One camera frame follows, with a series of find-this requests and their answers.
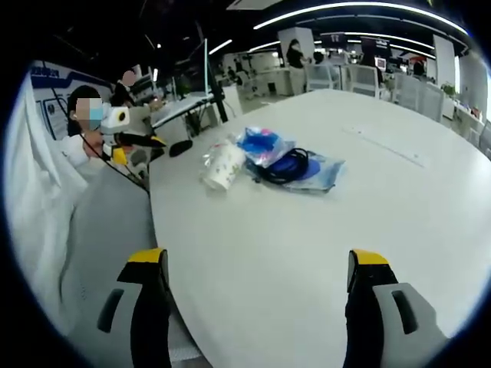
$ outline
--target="oval table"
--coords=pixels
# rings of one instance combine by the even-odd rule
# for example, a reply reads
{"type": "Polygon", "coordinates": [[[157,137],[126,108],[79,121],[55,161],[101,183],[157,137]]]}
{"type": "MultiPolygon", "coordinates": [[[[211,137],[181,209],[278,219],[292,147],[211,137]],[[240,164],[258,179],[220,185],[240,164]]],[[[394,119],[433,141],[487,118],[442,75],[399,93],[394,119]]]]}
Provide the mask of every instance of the oval table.
{"type": "Polygon", "coordinates": [[[215,368],[342,366],[348,252],[381,253],[458,332],[491,265],[491,163],[451,130],[370,97],[319,90],[210,130],[150,165],[153,220],[173,296],[215,368]],[[323,196],[199,181],[228,133],[266,127],[345,159],[323,196]]]}

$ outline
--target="white lab coat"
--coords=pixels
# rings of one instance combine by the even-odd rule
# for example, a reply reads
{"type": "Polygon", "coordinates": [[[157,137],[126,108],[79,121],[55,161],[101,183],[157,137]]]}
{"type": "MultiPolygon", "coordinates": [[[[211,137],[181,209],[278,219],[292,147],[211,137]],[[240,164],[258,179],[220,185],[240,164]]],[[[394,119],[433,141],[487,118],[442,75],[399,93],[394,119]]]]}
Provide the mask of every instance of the white lab coat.
{"type": "Polygon", "coordinates": [[[39,117],[29,76],[9,125],[5,154],[5,211],[18,266],[43,311],[66,334],[74,316],[60,298],[71,215],[87,182],[74,168],[85,161],[80,137],[53,141],[39,117]]]}

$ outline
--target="paper cup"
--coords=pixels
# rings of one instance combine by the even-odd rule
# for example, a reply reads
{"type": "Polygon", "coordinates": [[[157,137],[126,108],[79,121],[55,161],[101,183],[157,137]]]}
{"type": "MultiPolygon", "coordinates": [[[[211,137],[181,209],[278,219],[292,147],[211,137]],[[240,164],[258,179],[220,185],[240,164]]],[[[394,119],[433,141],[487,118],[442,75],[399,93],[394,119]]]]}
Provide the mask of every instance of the paper cup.
{"type": "Polygon", "coordinates": [[[213,189],[227,190],[245,161],[244,151],[232,143],[224,144],[206,171],[204,183],[213,189]]]}

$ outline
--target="poster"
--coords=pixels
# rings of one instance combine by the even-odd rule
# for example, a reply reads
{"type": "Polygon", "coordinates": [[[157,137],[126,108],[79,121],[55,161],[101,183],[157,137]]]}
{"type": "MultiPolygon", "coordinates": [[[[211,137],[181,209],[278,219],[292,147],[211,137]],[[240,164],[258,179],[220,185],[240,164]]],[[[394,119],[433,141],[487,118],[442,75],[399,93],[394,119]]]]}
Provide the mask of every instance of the poster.
{"type": "Polygon", "coordinates": [[[113,85],[91,75],[42,61],[31,66],[31,81],[36,106],[48,132],[56,140],[67,136],[67,103],[70,94],[84,84],[95,88],[103,100],[109,100],[113,85]]]}

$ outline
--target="ceiling light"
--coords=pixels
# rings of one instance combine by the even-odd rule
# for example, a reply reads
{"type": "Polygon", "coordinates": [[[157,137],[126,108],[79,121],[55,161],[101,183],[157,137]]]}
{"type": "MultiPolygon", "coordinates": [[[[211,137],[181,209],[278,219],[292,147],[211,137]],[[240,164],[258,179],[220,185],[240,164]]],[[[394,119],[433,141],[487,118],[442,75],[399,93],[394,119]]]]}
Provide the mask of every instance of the ceiling light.
{"type": "Polygon", "coordinates": [[[413,52],[415,54],[424,55],[427,58],[436,59],[436,57],[434,57],[433,55],[426,54],[426,53],[424,53],[422,51],[414,50],[413,48],[405,48],[404,46],[399,46],[398,44],[390,44],[390,46],[392,48],[400,48],[401,50],[411,51],[411,52],[413,52]]]}
{"type": "Polygon", "coordinates": [[[277,21],[281,21],[283,19],[290,18],[290,17],[295,17],[296,15],[300,15],[300,14],[304,14],[304,13],[316,12],[317,10],[325,10],[325,9],[333,9],[333,8],[347,8],[350,6],[379,6],[382,8],[395,8],[395,9],[405,10],[408,12],[413,12],[413,13],[417,13],[420,15],[425,15],[425,16],[432,18],[432,19],[436,19],[442,23],[445,23],[446,25],[449,25],[450,27],[455,28],[458,31],[461,31],[465,35],[469,35],[465,29],[463,29],[459,25],[453,23],[452,21],[445,19],[444,17],[440,17],[439,15],[436,15],[434,13],[430,13],[429,11],[426,11],[426,10],[413,8],[412,6],[391,4],[388,2],[339,2],[336,4],[325,4],[325,5],[312,6],[310,8],[304,8],[304,9],[300,9],[297,11],[292,11],[290,13],[280,15],[279,17],[269,19],[268,21],[265,21],[265,22],[261,23],[260,25],[256,25],[254,27],[254,29],[257,30],[257,29],[265,27],[266,25],[270,25],[272,23],[275,23],[277,21]]]}
{"type": "Polygon", "coordinates": [[[260,48],[267,48],[268,46],[273,46],[274,44],[279,44],[279,43],[280,43],[279,41],[275,41],[275,42],[270,42],[268,44],[262,44],[261,46],[258,46],[257,48],[251,48],[249,50],[249,52],[259,50],[260,48]]]}
{"type": "Polygon", "coordinates": [[[411,42],[413,44],[418,44],[419,46],[424,46],[425,48],[430,48],[434,50],[435,48],[429,44],[424,44],[423,42],[418,42],[414,40],[410,40],[409,38],[402,38],[397,36],[390,36],[388,34],[378,34],[378,33],[364,33],[364,32],[345,32],[347,36],[371,36],[371,37],[381,37],[381,38],[393,38],[394,40],[411,42]]]}
{"type": "Polygon", "coordinates": [[[220,50],[221,48],[224,48],[226,45],[231,44],[231,43],[232,43],[232,40],[225,41],[221,45],[219,45],[219,46],[215,47],[213,50],[211,50],[209,52],[209,54],[210,55],[215,54],[218,50],[220,50]]]}

